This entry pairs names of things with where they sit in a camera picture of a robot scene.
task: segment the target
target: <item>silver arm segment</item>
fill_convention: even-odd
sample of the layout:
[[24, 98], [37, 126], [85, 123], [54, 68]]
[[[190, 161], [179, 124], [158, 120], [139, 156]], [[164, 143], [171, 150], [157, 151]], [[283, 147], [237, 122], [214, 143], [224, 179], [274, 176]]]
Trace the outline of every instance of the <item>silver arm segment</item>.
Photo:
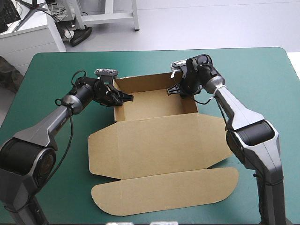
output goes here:
[[69, 113], [68, 108], [61, 105], [36, 125], [15, 133], [13, 137], [58, 150], [54, 137], [69, 119]]
[[204, 89], [215, 94], [228, 116], [230, 133], [227, 137], [234, 136], [243, 154], [244, 166], [256, 172], [262, 224], [288, 225], [278, 131], [261, 114], [247, 109], [224, 84], [224, 78], [218, 75], [210, 79]]
[[227, 126], [229, 148], [241, 163], [255, 170], [259, 194], [261, 224], [291, 225], [285, 218], [283, 171], [278, 131], [265, 118], [247, 109], [225, 86], [225, 79], [213, 67], [211, 57], [199, 55], [171, 64], [173, 74], [183, 72], [181, 82], [168, 94], [198, 94], [200, 89], [213, 94]]

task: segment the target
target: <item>tabletop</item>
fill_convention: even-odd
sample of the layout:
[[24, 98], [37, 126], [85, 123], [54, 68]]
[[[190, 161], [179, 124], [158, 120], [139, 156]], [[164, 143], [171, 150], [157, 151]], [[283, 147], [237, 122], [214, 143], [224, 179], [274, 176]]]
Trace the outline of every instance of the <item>tabletop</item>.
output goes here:
[[[247, 106], [265, 116], [280, 133], [281, 159], [285, 176], [286, 216], [300, 223], [300, 82], [281, 48], [206, 49], [136, 52], [60, 52], [37, 54], [13, 101], [2, 127], [0, 143], [15, 132], [30, 127], [56, 108], [54, 100], [71, 89], [71, 77], [79, 69], [94, 77], [97, 68], [114, 68], [119, 77], [170, 71], [170, 63], [202, 53], [209, 54], [214, 66], [226, 80], [228, 89]], [[202, 91], [197, 100], [209, 95]], [[221, 117], [215, 101], [199, 105], [199, 112]], [[91, 188], [115, 179], [89, 172], [87, 138], [114, 123], [113, 108], [90, 103], [73, 117], [75, 134], [70, 151], [55, 176], [37, 195], [50, 223], [104, 224], [128, 221], [178, 221], [188, 224], [258, 224], [258, 195], [254, 173], [232, 156], [214, 167], [236, 167], [238, 185], [225, 200], [202, 206], [112, 216], [99, 209], [91, 198]], [[68, 143], [70, 125], [56, 136], [60, 158]], [[13, 223], [0, 207], [0, 223]]]

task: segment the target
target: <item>cable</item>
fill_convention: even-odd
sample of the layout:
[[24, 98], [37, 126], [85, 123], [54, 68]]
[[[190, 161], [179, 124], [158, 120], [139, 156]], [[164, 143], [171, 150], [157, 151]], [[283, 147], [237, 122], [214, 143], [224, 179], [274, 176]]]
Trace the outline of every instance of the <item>cable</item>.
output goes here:
[[[179, 84], [175, 81], [175, 78], [174, 78], [174, 77], [173, 77], [173, 80], [174, 80], [176, 86], [179, 87]], [[207, 102], [204, 102], [204, 103], [203, 103], [203, 102], [198, 102], [196, 99], [194, 99], [194, 98], [191, 97], [189, 94], [187, 94], [183, 89], [181, 89], [181, 91], [182, 91], [188, 98], [190, 98], [191, 100], [195, 101], [196, 103], [199, 103], [199, 104], [202, 104], [202, 105], [208, 104], [208, 103], [213, 99], [213, 97], [210, 97], [210, 98], [208, 99]]]
[[[50, 13], [48, 13], [48, 12], [46, 12], [46, 11], [43, 11], [43, 10], [37, 8], [37, 7], [30, 6], [30, 8], [34, 8], [34, 9], [40, 11], [40, 12], [46, 13], [47, 15], [51, 16], [51, 17], [53, 18], [54, 22], [61, 28], [61, 25], [58, 24], [58, 22], [61, 22], [61, 20], [59, 20], [57, 17], [55, 17], [55, 16], [51, 15]], [[64, 27], [68, 30], [68, 32], [69, 32], [69, 34], [70, 34], [70, 37], [71, 37], [71, 38], [68, 38], [68, 37], [65, 35], [65, 33], [64, 33], [65, 38], [68, 39], [68, 40], [71, 40], [73, 36], [72, 36], [70, 30], [69, 30], [68, 27], [66, 27], [65, 25], [64, 25]]]

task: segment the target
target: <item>black cable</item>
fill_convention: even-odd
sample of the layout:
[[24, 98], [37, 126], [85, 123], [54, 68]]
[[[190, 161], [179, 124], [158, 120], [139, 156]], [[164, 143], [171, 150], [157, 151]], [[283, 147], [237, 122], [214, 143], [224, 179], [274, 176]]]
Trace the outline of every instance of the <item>black cable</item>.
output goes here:
[[75, 77], [77, 74], [81, 73], [81, 72], [84, 72], [84, 75], [83, 75], [82, 78], [86, 77], [86, 71], [85, 71], [85, 70], [81, 69], [81, 70], [76, 71], [76, 72], [74, 73], [74, 75], [72, 76], [72, 79], [71, 79], [71, 84], [72, 84], [73, 86], [75, 86], [75, 83], [73, 82], [74, 77]]
[[[39, 8], [36, 8], [36, 7], [33, 7], [33, 6], [28, 6], [28, 5], [26, 4], [26, 2], [24, 2], [23, 0], [20, 0], [20, 2], [23, 2], [24, 5], [25, 5], [26, 7], [34, 8], [34, 9], [40, 11], [40, 12], [46, 13], [47, 15], [51, 16], [52, 19], [54, 20], [54, 22], [55, 22], [57, 25], [59, 25], [59, 27], [61, 28], [61, 25], [58, 24], [58, 22], [61, 22], [61, 20], [59, 20], [57, 17], [51, 15], [50, 13], [48, 13], [48, 12], [46, 12], [46, 11], [43, 11], [43, 10], [39, 9]], [[64, 27], [68, 30], [68, 32], [69, 32], [71, 38], [68, 38], [68, 37], [65, 35], [65, 33], [64, 33], [64, 37], [65, 37], [66, 39], [68, 39], [68, 40], [71, 40], [72, 37], [73, 37], [72, 34], [71, 34], [71, 31], [68, 29], [68, 27], [67, 27], [66, 25], [64, 25]]]
[[[173, 77], [173, 80], [174, 80], [176, 86], [179, 87], [179, 84], [175, 81], [175, 78], [174, 78], [174, 77]], [[203, 102], [198, 102], [196, 99], [194, 99], [194, 98], [191, 97], [189, 94], [187, 94], [183, 89], [181, 89], [181, 91], [182, 91], [188, 98], [190, 98], [191, 100], [195, 101], [196, 103], [199, 103], [199, 104], [202, 104], [202, 105], [206, 105], [206, 104], [208, 104], [208, 103], [211, 101], [211, 98], [210, 98], [210, 99], [208, 99], [207, 102], [204, 102], [204, 103], [203, 103]]]

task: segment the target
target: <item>cardboard box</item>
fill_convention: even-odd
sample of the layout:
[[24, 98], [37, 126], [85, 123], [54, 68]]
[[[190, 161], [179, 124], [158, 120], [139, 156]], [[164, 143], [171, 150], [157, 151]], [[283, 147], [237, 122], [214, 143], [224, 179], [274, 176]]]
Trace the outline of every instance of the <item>cardboard box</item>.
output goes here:
[[134, 101], [115, 107], [116, 123], [88, 139], [90, 172], [121, 179], [92, 189], [95, 203], [107, 213], [215, 203], [236, 187], [236, 169], [207, 169], [232, 154], [223, 120], [199, 114], [190, 98], [168, 96], [166, 89], [174, 85], [170, 75], [114, 80]]

